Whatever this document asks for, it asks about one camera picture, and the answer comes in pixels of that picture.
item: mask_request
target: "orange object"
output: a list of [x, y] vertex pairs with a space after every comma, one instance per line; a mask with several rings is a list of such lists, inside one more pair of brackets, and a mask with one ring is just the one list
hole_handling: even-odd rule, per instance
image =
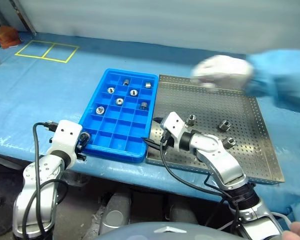
[[20, 43], [19, 34], [15, 28], [11, 26], [0, 27], [0, 45], [3, 49], [19, 45]]

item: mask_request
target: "floor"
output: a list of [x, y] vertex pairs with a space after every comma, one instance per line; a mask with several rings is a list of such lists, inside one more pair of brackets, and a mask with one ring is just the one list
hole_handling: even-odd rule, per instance
[[[0, 176], [2, 179], [10, 179], [13, 175], [18, 176], [18, 181], [13, 189], [6, 185], [1, 189], [7, 192], [15, 192], [15, 197], [22, 188], [22, 171], [11, 170], [0, 165]], [[64, 201], [57, 208], [56, 225], [54, 229], [55, 239], [81, 240], [91, 226], [93, 214], [99, 209], [104, 196], [113, 193], [123, 183], [118, 183], [106, 179], [91, 177], [89, 182], [81, 187], [70, 186], [69, 192]], [[132, 189], [132, 206], [131, 206], [131, 223], [165, 221], [164, 216], [167, 210], [167, 198], [173, 197], [171, 194], [155, 191], [148, 188], [129, 186]], [[204, 224], [210, 213], [216, 205], [215, 202], [204, 201], [195, 198], [185, 198], [189, 201], [192, 210], [196, 213], [199, 223]], [[226, 217], [220, 221], [216, 218], [211, 222], [211, 226], [220, 227], [231, 220], [231, 214], [227, 206], [223, 209]], [[1, 211], [0, 218], [3, 214], [12, 217], [12, 208], [7, 212]], [[6, 234], [0, 236], [0, 240], [12, 240], [13, 235], [9, 230]]]

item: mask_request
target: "blue sleeve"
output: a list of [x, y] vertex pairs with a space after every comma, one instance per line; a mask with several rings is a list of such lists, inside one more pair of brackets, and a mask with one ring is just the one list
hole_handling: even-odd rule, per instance
[[247, 56], [254, 67], [248, 96], [271, 96], [280, 107], [300, 112], [300, 50], [272, 50]]

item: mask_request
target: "yellow tape square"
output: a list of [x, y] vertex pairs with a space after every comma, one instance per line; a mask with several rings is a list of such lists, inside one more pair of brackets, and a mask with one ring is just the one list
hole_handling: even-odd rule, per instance
[[[42, 56], [36, 56], [36, 55], [28, 55], [28, 54], [22, 54], [21, 52], [25, 50], [30, 44], [32, 43], [42, 43], [42, 44], [51, 44], [49, 49], [42, 55]], [[66, 46], [66, 47], [71, 47], [74, 48], [73, 52], [69, 55], [69, 57], [66, 60], [60, 60], [57, 58], [50, 58], [46, 57], [47, 54], [54, 48], [54, 46]], [[35, 59], [44, 59], [44, 60], [50, 60], [50, 61], [55, 61], [59, 63], [64, 63], [66, 64], [69, 62], [69, 60], [73, 57], [73, 55], [76, 53], [76, 51], [79, 49], [79, 46], [76, 45], [69, 45], [69, 44], [63, 44], [63, 43], [57, 43], [57, 42], [51, 42], [51, 41], [39, 41], [39, 40], [31, 40], [28, 42], [23, 48], [21, 48], [15, 56], [20, 56], [20, 57], [26, 57], [26, 58], [35, 58]]]

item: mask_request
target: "stainless steel tray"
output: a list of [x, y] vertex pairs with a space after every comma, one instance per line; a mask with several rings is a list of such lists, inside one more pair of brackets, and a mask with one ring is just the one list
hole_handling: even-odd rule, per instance
[[[184, 120], [189, 114], [196, 115], [198, 121], [193, 129], [203, 134], [220, 139], [233, 137], [237, 145], [228, 152], [252, 181], [285, 181], [255, 97], [247, 97], [239, 90], [211, 91], [189, 78], [160, 75], [153, 117], [165, 117], [170, 112], [177, 112]], [[222, 120], [232, 124], [229, 131], [218, 130]], [[159, 124], [152, 121], [150, 138], [159, 143], [162, 132]], [[162, 165], [159, 151], [149, 147], [146, 157], [147, 163]], [[177, 169], [207, 173], [207, 166], [185, 151], [169, 148], [166, 160]]]

